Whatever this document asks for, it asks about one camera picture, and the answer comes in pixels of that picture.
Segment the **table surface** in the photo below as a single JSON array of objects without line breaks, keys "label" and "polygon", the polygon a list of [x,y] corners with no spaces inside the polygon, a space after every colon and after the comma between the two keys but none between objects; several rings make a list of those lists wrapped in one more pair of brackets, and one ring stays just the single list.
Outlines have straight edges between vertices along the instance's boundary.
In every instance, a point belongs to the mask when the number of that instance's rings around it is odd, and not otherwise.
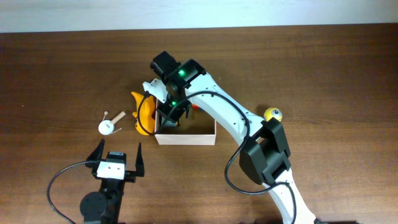
[{"label": "table surface", "polygon": [[[220,125],[215,146],[159,146],[135,130],[130,92],[155,78],[149,64],[163,50],[196,59],[247,109],[281,109],[297,187],[318,218],[398,219],[398,24],[0,34],[0,48],[1,223],[66,223],[47,202],[47,184],[98,145],[105,110],[127,116],[105,137],[104,153],[127,153],[135,169],[141,142],[146,166],[144,178],[126,184],[119,221],[280,219],[269,195],[225,182],[237,145]],[[230,176],[260,189],[237,162]],[[80,200],[99,187],[77,167],[51,194],[81,223]]]}]

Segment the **box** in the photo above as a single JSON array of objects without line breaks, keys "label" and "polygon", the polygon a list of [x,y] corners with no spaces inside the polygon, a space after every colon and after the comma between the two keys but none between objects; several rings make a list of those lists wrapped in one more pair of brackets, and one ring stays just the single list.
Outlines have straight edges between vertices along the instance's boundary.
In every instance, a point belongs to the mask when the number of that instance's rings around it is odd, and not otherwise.
[{"label": "box", "polygon": [[[155,112],[155,131],[161,125],[160,114]],[[217,122],[208,113],[190,109],[189,118],[181,117],[181,125],[177,128],[164,129],[155,138],[160,145],[207,145],[216,143]]]}]

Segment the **white round object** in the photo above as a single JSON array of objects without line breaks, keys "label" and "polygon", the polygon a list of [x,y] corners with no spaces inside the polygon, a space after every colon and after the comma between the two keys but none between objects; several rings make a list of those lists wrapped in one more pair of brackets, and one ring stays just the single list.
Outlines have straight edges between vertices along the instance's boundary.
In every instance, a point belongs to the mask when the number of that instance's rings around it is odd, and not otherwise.
[{"label": "white round object", "polygon": [[99,133],[103,135],[109,135],[114,130],[114,124],[112,124],[110,120],[104,120],[98,125],[98,130]]}]

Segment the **yellow and white ball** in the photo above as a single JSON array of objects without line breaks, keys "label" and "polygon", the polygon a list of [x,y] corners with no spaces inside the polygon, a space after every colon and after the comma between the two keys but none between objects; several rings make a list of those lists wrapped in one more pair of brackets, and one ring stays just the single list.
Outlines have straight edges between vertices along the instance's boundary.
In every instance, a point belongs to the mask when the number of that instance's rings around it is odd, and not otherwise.
[{"label": "yellow and white ball", "polygon": [[282,112],[278,108],[268,108],[264,113],[264,119],[269,121],[271,118],[275,118],[278,121],[282,121]]}]

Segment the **white wall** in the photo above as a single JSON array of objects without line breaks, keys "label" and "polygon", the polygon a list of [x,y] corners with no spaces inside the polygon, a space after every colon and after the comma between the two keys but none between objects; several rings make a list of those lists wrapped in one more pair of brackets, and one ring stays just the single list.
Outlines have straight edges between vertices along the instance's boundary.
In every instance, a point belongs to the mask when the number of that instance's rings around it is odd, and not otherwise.
[{"label": "white wall", "polygon": [[398,22],[398,0],[0,0],[0,32]]}]

